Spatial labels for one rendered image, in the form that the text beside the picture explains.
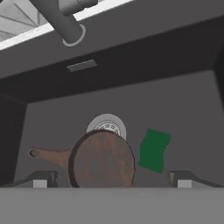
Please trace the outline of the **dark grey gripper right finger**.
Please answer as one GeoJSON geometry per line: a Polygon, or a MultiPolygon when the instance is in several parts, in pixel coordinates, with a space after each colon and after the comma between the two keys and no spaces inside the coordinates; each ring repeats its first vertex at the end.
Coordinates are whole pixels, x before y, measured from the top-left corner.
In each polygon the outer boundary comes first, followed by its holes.
{"type": "Polygon", "coordinates": [[[174,188],[221,188],[221,185],[199,178],[191,171],[169,171],[168,178],[174,188]]]}

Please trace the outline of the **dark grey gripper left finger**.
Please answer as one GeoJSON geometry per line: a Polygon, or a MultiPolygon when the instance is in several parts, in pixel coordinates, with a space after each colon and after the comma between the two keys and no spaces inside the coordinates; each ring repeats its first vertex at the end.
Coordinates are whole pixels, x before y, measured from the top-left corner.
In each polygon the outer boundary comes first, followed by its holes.
{"type": "Polygon", "coordinates": [[[25,186],[27,183],[34,183],[35,180],[45,180],[47,187],[57,187],[57,178],[58,173],[56,171],[34,171],[28,177],[4,185],[4,187],[25,186]]]}

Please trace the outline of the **green sponge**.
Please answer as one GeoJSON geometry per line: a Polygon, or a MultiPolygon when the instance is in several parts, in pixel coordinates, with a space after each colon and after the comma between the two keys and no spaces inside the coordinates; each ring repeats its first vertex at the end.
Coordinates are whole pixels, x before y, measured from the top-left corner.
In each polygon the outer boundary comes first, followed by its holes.
{"type": "Polygon", "coordinates": [[[171,141],[171,135],[162,131],[148,129],[140,145],[138,165],[153,172],[164,171],[165,149],[171,141]]]}

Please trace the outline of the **brown frying pan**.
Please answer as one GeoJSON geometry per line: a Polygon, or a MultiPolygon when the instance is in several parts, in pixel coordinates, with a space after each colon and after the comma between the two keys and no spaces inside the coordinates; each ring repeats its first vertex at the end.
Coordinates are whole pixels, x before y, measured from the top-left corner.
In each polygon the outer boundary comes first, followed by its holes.
{"type": "Polygon", "coordinates": [[[105,129],[88,132],[71,150],[30,148],[29,156],[66,169],[72,187],[130,187],[135,175],[129,144],[105,129]]]}

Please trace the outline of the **silver sink drain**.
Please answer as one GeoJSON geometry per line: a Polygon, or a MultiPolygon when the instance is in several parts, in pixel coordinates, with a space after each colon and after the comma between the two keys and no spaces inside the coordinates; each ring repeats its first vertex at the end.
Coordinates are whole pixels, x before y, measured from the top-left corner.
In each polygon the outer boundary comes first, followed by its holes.
{"type": "Polygon", "coordinates": [[[127,130],[123,121],[113,114],[101,114],[95,117],[87,126],[86,132],[92,130],[108,130],[116,133],[123,139],[127,138],[127,130]]]}

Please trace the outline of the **dark grey sink basin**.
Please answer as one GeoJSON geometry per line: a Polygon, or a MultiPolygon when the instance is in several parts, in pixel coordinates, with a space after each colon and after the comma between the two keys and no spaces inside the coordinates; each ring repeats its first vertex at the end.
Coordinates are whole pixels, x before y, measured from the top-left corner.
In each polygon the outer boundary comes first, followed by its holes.
{"type": "Polygon", "coordinates": [[[96,116],[118,116],[135,156],[171,135],[166,170],[224,186],[224,0],[133,0],[84,20],[74,47],[49,32],[0,50],[0,186],[47,170],[96,116]]]}

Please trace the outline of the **grey tap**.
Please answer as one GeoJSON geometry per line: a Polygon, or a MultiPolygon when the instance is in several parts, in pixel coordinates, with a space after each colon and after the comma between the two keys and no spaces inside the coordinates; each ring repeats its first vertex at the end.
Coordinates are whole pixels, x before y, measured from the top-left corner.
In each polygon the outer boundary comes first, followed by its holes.
{"type": "Polygon", "coordinates": [[[74,14],[99,3],[98,0],[30,0],[30,2],[68,47],[78,45],[86,34],[85,26],[75,19],[74,14]]]}

